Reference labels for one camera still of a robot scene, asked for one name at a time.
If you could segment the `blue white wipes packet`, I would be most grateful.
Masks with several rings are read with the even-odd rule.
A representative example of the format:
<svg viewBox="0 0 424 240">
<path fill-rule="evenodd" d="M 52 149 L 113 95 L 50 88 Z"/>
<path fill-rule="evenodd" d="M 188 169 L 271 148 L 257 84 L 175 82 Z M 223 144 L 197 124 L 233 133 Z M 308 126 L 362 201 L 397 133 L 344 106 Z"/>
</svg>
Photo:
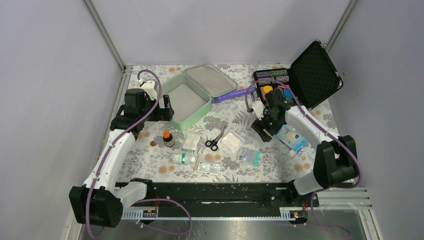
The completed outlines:
<svg viewBox="0 0 424 240">
<path fill-rule="evenodd" d="M 289 147 L 289 150 L 299 152 L 308 142 L 305 137 L 298 134 L 293 127 L 284 124 L 277 132 L 276 137 Z"/>
</svg>

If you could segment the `white gauze packet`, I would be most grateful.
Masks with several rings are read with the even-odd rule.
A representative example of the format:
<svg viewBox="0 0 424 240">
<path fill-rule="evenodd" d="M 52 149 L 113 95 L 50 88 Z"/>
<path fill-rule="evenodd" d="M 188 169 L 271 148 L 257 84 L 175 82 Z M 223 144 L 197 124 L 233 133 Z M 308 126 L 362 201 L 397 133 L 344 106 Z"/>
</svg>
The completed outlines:
<svg viewBox="0 0 424 240">
<path fill-rule="evenodd" d="M 195 131 L 187 131 L 182 149 L 185 151 L 196 152 L 198 149 L 198 143 L 200 142 L 202 133 Z"/>
</svg>

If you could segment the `blister pack plasters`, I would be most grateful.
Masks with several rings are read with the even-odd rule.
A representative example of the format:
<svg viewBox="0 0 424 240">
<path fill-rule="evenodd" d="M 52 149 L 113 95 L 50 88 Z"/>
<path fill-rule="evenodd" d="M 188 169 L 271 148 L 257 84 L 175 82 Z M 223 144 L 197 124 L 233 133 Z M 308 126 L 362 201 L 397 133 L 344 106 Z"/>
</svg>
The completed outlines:
<svg viewBox="0 0 424 240">
<path fill-rule="evenodd" d="M 218 163 L 200 162 L 196 171 L 201 174 L 217 176 L 221 173 L 221 165 Z"/>
</svg>

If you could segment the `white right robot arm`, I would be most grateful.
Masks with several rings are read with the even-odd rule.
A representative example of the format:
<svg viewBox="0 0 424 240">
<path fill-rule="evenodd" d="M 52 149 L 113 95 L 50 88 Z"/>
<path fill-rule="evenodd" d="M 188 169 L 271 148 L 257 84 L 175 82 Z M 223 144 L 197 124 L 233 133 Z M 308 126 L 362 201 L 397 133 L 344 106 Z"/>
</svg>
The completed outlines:
<svg viewBox="0 0 424 240">
<path fill-rule="evenodd" d="M 269 142 L 287 124 L 315 149 L 312 171 L 289 183 L 286 198 L 291 205 L 301 205 L 307 194 L 360 177 L 356 143 L 351 136 L 338 136 L 325 128 L 295 96 L 285 97 L 281 88 L 265 97 L 265 102 L 257 100 L 247 105 L 248 111 L 256 115 L 251 127 L 261 140 Z"/>
</svg>

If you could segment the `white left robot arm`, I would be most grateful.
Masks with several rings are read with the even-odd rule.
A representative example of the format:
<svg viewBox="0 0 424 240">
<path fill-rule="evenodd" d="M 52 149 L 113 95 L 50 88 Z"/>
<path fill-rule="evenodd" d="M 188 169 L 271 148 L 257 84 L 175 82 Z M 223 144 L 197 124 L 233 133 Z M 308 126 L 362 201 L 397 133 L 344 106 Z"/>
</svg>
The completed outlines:
<svg viewBox="0 0 424 240">
<path fill-rule="evenodd" d="M 171 121 L 174 110 L 169 95 L 160 99 L 155 90 L 133 88 L 126 91 L 124 103 L 111 121 L 107 143 L 89 177 L 82 186 L 73 186 L 69 200 L 79 224 L 114 228 L 123 211 L 137 201 L 148 206 L 155 200 L 151 180 L 131 180 L 116 190 L 124 159 L 134 145 L 145 122 Z"/>
</svg>

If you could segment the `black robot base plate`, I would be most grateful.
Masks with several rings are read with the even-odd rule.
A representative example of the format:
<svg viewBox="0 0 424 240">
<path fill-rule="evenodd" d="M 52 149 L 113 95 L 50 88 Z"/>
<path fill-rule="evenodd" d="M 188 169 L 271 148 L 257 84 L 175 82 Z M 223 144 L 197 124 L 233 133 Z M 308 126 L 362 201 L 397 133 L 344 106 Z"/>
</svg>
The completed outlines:
<svg viewBox="0 0 424 240">
<path fill-rule="evenodd" d="M 134 203 L 133 207 L 152 207 L 159 218 L 184 218 L 187 209 L 193 218 L 277 218 L 280 209 L 302 210 L 318 207 L 318 197 L 310 194 L 289 198 L 287 183 L 175 183 L 155 182 L 147 199 L 155 202 Z"/>
</svg>

